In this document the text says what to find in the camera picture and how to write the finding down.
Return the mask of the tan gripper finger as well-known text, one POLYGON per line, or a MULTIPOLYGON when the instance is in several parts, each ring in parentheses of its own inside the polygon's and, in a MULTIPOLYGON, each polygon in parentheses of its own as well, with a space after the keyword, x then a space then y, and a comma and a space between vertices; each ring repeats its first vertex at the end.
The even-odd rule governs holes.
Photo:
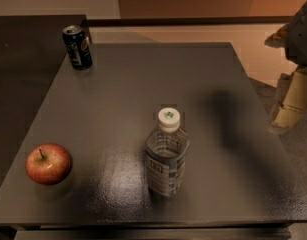
POLYGON ((268 130, 284 134, 307 111, 307 66, 298 66, 291 74, 280 75, 274 104, 269 113, 268 130))

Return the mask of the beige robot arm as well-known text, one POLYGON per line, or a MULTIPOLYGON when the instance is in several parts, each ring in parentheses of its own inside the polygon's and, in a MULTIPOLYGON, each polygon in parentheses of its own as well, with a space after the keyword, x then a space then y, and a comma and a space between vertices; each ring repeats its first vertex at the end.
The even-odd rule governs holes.
POLYGON ((283 48, 286 59, 297 65, 291 74, 280 75, 269 113, 268 130, 280 135, 291 130, 307 111, 307 1, 264 44, 283 48))

